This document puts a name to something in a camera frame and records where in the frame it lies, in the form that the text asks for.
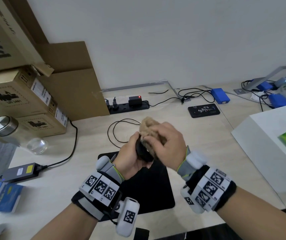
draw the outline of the gray metal frame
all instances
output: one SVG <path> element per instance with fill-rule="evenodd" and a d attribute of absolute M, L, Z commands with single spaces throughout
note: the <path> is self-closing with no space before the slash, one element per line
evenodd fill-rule
<path fill-rule="evenodd" d="M 176 94 L 176 96 L 179 99 L 183 98 L 183 96 L 178 95 L 176 90 L 171 86 L 171 84 L 167 80 L 163 80 L 163 81 L 159 81 L 159 82 L 143 83 L 143 84 L 137 84 L 137 85 L 130 85 L 130 86 L 124 86 L 124 87 L 117 87 L 117 88 L 107 88 L 107 89 L 103 89 L 102 92 L 111 92 L 111 91 L 118 91 L 118 90 L 130 89 L 130 88 L 142 88 L 142 87 L 148 87 L 148 86 L 154 86 L 154 85 L 163 85 L 163 84 L 169 85 L 169 87 L 173 90 L 173 92 Z M 190 100 L 191 100 L 190 98 L 187 98 L 185 100 L 185 102 L 190 101 Z"/>
<path fill-rule="evenodd" d="M 256 88 L 259 84 L 261 84 L 262 82 L 270 79 L 272 76 L 276 75 L 277 73 L 279 73 L 280 71 L 286 69 L 286 65 L 285 66 L 280 66 L 279 68 L 273 70 L 270 74 L 268 74 L 265 77 L 260 77 L 260 78 L 255 78 L 252 82 L 250 82 L 249 84 L 247 84 L 244 89 L 243 88 L 239 88 L 239 89 L 234 89 L 234 91 L 237 94 L 244 94 L 247 93 L 248 91 L 246 90 L 252 90 L 254 88 Z"/>

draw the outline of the mouse pad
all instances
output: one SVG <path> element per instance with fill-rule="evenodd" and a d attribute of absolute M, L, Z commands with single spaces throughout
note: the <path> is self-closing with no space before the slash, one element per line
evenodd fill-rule
<path fill-rule="evenodd" d="M 118 153 L 103 153 L 97 159 L 104 155 L 111 159 L 114 154 Z M 124 181 L 120 186 L 120 191 L 122 192 L 121 200 L 131 197 L 140 203 L 138 214 L 171 209 L 175 206 L 169 175 L 160 160 L 154 160 L 149 169 L 142 168 L 129 180 Z M 118 215 L 115 212 L 112 218 L 116 219 Z M 104 216 L 100 222 L 109 220 L 107 216 Z"/>

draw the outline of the wall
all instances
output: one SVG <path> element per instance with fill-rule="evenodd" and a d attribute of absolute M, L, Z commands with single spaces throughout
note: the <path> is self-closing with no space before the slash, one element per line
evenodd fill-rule
<path fill-rule="evenodd" d="M 85 40 L 101 88 L 186 87 L 286 65 L 286 0 L 28 0 L 49 42 Z"/>

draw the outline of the smartphone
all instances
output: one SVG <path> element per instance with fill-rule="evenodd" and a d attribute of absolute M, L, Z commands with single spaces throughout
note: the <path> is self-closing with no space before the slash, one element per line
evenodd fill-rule
<path fill-rule="evenodd" d="M 216 104 L 205 104 L 188 107 L 188 111 L 192 118 L 219 115 L 221 113 L 220 110 L 217 108 Z"/>

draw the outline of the table surface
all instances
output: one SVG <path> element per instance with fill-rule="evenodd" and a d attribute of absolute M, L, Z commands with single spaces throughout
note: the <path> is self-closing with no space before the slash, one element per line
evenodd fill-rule
<path fill-rule="evenodd" d="M 239 83 L 212 85 L 211 87 L 238 88 Z M 169 89 L 167 85 L 132 88 L 127 90 L 106 92 L 106 98 L 114 96 L 141 95 L 154 105 L 170 97 L 173 91 L 164 94 L 148 94 L 148 92 L 163 92 Z M 83 180 L 95 169 L 97 156 L 101 153 L 118 150 L 107 138 L 107 128 L 114 121 L 131 118 L 141 121 L 151 116 L 159 122 L 168 121 L 183 135 L 186 144 L 191 149 L 201 150 L 208 156 L 208 165 L 217 166 L 233 177 L 236 184 L 254 195 L 264 199 L 273 206 L 284 209 L 286 202 L 282 202 L 276 192 L 256 169 L 239 144 L 231 135 L 231 131 L 246 117 L 261 111 L 260 105 L 240 97 L 229 95 L 228 104 L 218 104 L 221 113 L 215 116 L 191 118 L 187 110 L 190 106 L 208 104 L 202 97 L 193 98 L 181 105 L 178 99 L 129 113 L 95 117 L 73 122 L 79 129 L 76 151 L 65 164 L 41 173 L 40 177 L 21 182 L 26 186 L 15 213 L 0 213 L 0 223 L 7 223 L 8 228 L 0 239 L 27 240 L 37 233 L 46 223 L 59 214 L 77 192 Z M 119 123 L 115 134 L 121 141 L 126 141 L 135 131 L 137 125 Z M 31 162 L 48 165 L 68 157 L 73 149 L 75 129 L 69 124 L 67 132 L 47 138 L 49 149 L 42 155 L 36 156 L 18 148 L 13 156 L 10 167 Z M 173 209 L 138 215 L 135 227 L 150 231 L 149 239 L 170 236 L 186 231 L 196 230 L 221 224 L 224 221 L 215 212 L 205 212 L 197 215 L 189 208 L 180 189 L 184 181 L 176 172 L 168 169 L 176 205 Z M 133 239 L 134 231 L 128 239 Z M 91 240 L 123 239 L 115 232 L 115 226 L 109 222 L 97 224 Z"/>

